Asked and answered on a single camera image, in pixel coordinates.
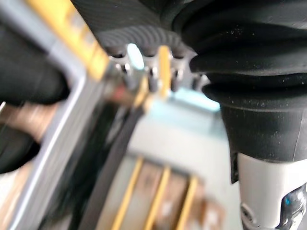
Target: metal frame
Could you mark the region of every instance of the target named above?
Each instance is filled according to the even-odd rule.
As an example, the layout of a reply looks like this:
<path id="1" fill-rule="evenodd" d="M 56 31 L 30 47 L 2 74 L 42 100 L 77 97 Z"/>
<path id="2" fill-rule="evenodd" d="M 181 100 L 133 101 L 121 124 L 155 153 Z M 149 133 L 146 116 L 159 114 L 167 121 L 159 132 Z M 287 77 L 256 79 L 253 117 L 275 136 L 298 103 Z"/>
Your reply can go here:
<path id="1" fill-rule="evenodd" d="M 274 229 L 282 199 L 307 182 L 307 160 L 272 163 L 238 154 L 241 217 L 248 229 Z"/>
<path id="2" fill-rule="evenodd" d="M 49 53 L 71 87 L 45 135 L 9 227 L 33 230 L 46 214 L 82 130 L 101 101 L 104 86 L 87 76 L 86 66 L 23 0 L 0 0 L 0 13 Z"/>

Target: gray floor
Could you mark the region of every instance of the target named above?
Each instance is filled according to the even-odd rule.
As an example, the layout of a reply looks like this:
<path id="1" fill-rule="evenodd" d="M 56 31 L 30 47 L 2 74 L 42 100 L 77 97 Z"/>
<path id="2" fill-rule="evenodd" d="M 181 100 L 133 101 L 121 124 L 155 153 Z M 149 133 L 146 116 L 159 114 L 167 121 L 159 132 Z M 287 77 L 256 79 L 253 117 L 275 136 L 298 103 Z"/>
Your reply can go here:
<path id="1" fill-rule="evenodd" d="M 129 152 L 168 162 L 202 177 L 206 193 L 225 207 L 225 230 L 241 230 L 239 187 L 230 183 L 229 149 L 221 119 L 182 104 L 156 102 L 138 124 Z M 307 218 L 299 230 L 307 229 Z"/>

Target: textured black rubber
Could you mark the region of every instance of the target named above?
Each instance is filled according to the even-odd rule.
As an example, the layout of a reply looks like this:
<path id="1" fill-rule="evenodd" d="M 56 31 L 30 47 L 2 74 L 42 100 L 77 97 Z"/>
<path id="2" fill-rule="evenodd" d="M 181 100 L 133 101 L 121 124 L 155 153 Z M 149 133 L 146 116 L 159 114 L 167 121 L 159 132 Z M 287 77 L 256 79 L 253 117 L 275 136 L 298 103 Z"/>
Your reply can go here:
<path id="1" fill-rule="evenodd" d="M 203 92 L 221 105 L 232 182 L 239 152 L 269 162 L 307 159 L 307 87 L 259 88 L 213 84 Z"/>
<path id="2" fill-rule="evenodd" d="M 156 2 L 150 7 L 159 12 L 167 1 Z M 72 3 L 104 47 L 135 43 L 144 48 L 168 45 L 171 49 L 187 49 L 176 33 L 162 28 L 158 14 L 138 0 L 116 3 L 114 0 L 72 0 Z"/>
<path id="3" fill-rule="evenodd" d="M 255 76 L 288 78 L 276 87 L 307 83 L 306 10 L 304 0 L 209 3 L 182 27 L 183 41 L 198 53 L 191 70 L 218 83 L 253 85 Z"/>

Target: yellow strap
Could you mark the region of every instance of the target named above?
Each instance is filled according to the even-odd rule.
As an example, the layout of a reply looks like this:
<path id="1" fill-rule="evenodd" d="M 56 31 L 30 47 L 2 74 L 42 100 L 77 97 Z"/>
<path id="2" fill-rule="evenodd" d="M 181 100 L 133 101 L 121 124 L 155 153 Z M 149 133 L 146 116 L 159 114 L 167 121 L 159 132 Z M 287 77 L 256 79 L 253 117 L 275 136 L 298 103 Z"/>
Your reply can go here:
<path id="1" fill-rule="evenodd" d="M 142 164 L 143 164 L 143 159 L 138 158 L 136 165 L 134 167 L 132 176 L 130 178 L 127 190 L 126 190 L 124 197 L 121 201 L 119 210 L 118 210 L 118 212 L 115 216 L 115 220 L 114 220 L 114 223 L 112 225 L 111 230 L 119 230 L 119 228 L 120 228 L 120 226 L 123 222 L 123 219 L 125 217 L 126 211 L 128 209 L 128 206 L 129 206 L 129 203 L 130 203 L 130 200 L 131 200 L 131 197 L 132 197 L 132 193 L 133 193 L 135 184 L 138 180 L 138 177 L 139 177 L 139 174 L 140 174 L 140 171 L 141 171 L 141 168 L 142 168 Z"/>
<path id="2" fill-rule="evenodd" d="M 170 174 L 171 174 L 170 168 L 165 167 L 163 174 L 162 174 L 162 177 L 161 177 L 159 187 L 157 189 L 157 193 L 156 193 L 154 200 L 152 202 L 152 206 L 150 208 L 150 211 L 149 211 L 146 223 L 145 223 L 144 230 L 151 230 L 153 228 L 154 219 L 157 215 L 158 209 L 159 209 L 161 201 L 163 199 L 163 195 L 165 193 L 165 189 L 166 189 Z"/>
<path id="3" fill-rule="evenodd" d="M 189 217 L 189 213 L 192 207 L 194 195 L 196 192 L 197 184 L 198 184 L 197 178 L 194 176 L 191 177 L 187 195 L 186 195 L 186 198 L 185 198 L 185 201 L 184 201 L 184 204 L 183 204 L 180 216 L 179 216 L 179 221 L 176 226 L 176 230 L 184 230 L 186 226 L 186 223 Z"/>
<path id="4" fill-rule="evenodd" d="M 171 64 L 168 46 L 161 46 L 159 49 L 160 73 L 159 78 L 162 82 L 160 96 L 166 98 L 171 87 Z"/>
<path id="5" fill-rule="evenodd" d="M 138 108 L 148 95 L 148 79 L 143 77 L 140 81 L 138 92 L 135 96 L 133 107 Z"/>
<path id="6" fill-rule="evenodd" d="M 100 80 L 109 58 L 70 0 L 26 0 L 83 62 L 90 76 Z"/>

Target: black strap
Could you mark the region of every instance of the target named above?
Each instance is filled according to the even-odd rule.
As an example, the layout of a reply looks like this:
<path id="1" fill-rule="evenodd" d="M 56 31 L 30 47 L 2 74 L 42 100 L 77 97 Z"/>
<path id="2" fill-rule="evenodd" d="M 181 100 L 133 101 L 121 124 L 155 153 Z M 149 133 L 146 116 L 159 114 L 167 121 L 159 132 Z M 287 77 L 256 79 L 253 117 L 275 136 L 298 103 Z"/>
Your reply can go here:
<path id="1" fill-rule="evenodd" d="M 115 174 L 126 153 L 134 128 L 143 114 L 143 108 L 138 108 L 131 113 L 114 141 L 88 201 L 79 230 L 94 230 L 96 228 Z"/>

